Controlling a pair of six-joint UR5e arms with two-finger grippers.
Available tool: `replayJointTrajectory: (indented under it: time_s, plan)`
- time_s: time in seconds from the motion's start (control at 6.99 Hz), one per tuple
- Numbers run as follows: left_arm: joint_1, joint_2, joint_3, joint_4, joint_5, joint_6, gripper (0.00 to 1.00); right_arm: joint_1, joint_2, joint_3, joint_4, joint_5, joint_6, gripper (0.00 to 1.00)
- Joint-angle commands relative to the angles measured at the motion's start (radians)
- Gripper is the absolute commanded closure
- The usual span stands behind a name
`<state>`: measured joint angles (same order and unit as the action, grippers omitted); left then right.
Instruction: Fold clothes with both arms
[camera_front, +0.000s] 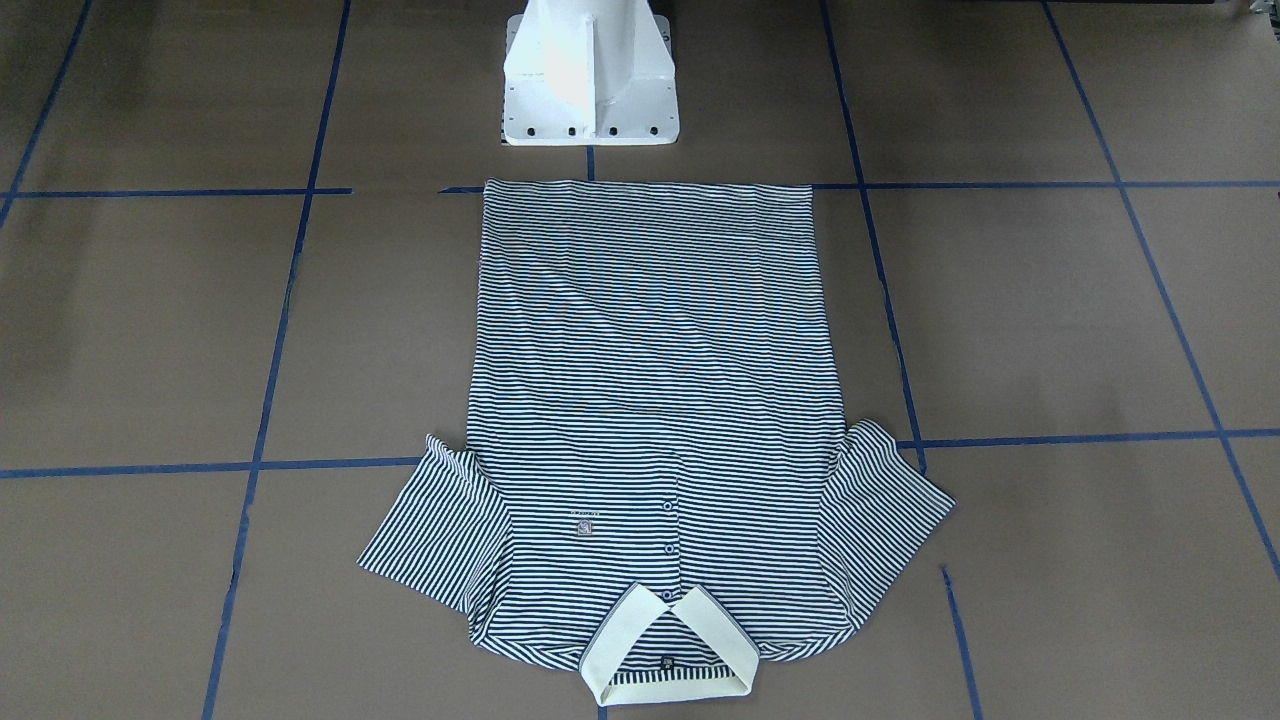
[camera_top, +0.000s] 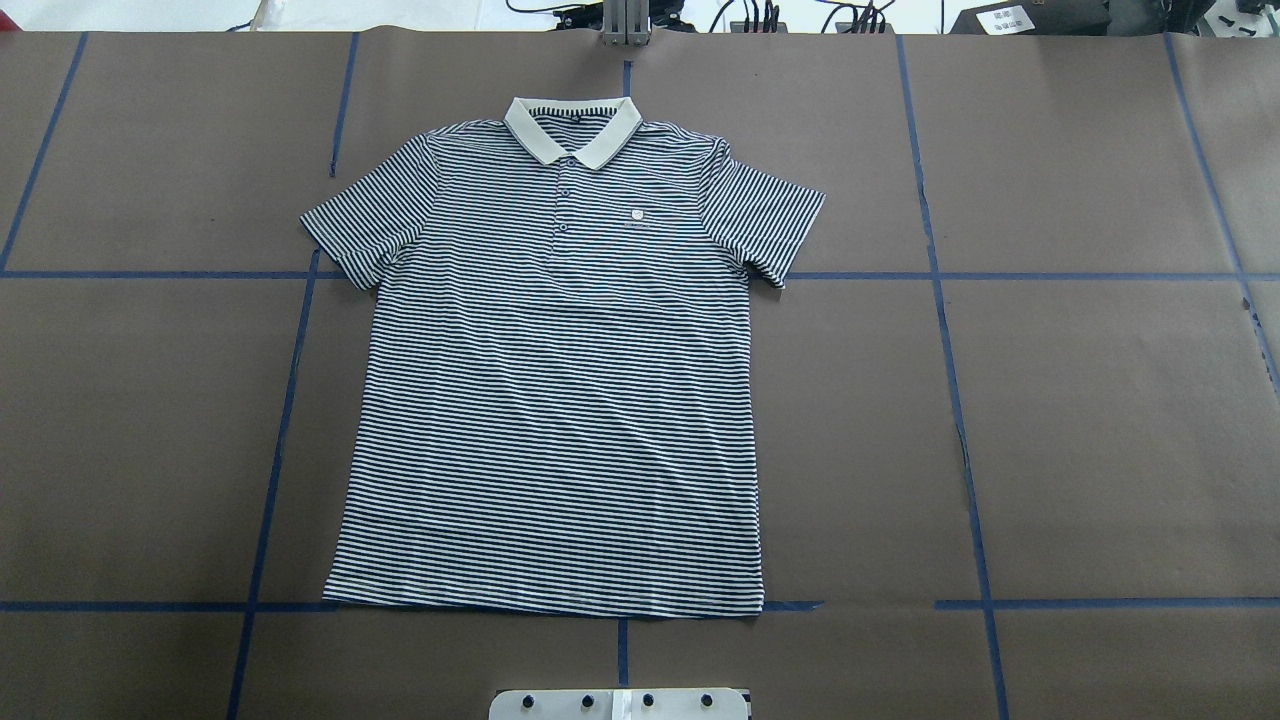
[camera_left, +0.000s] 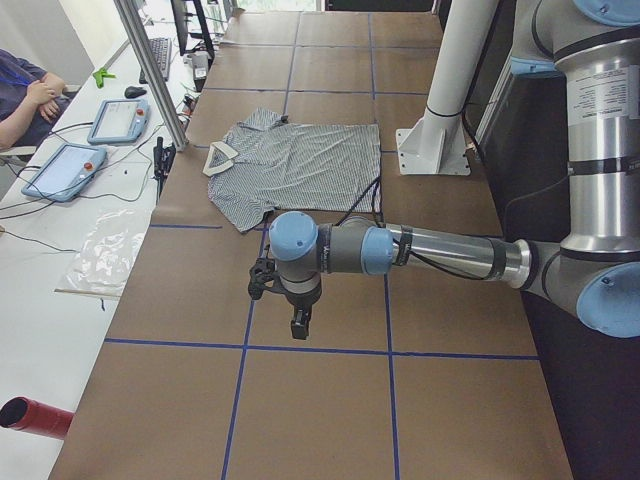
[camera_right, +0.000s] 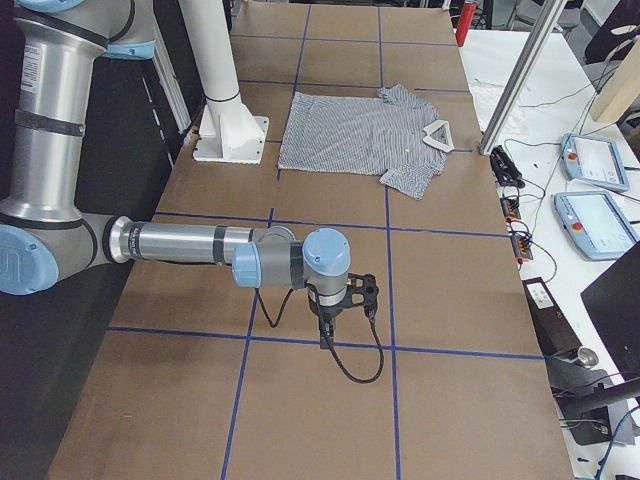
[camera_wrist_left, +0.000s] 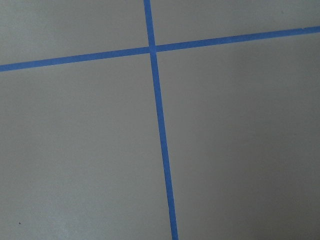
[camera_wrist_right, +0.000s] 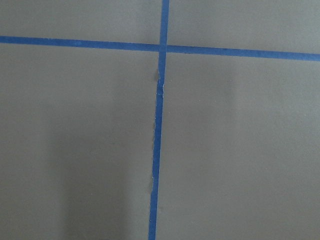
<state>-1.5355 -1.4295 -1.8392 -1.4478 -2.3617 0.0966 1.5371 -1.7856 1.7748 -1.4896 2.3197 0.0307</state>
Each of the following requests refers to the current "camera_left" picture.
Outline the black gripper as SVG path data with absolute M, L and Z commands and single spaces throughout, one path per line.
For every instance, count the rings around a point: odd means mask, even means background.
M 292 337 L 297 340 L 306 340 L 309 335 L 312 307 L 322 294 L 321 278 L 310 277 L 304 281 L 295 282 L 281 277 L 280 282 L 286 299 L 294 308 L 290 324 Z

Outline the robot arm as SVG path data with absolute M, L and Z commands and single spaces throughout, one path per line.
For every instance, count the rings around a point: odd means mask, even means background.
M 300 211 L 269 228 L 270 253 L 250 272 L 253 299 L 292 305 L 296 339 L 330 273 L 383 275 L 421 265 L 502 281 L 617 338 L 639 333 L 639 5 L 635 1 L 521 1 L 512 71 L 566 81 L 568 161 L 562 178 L 511 199 L 514 241 L 344 217 L 317 224 Z

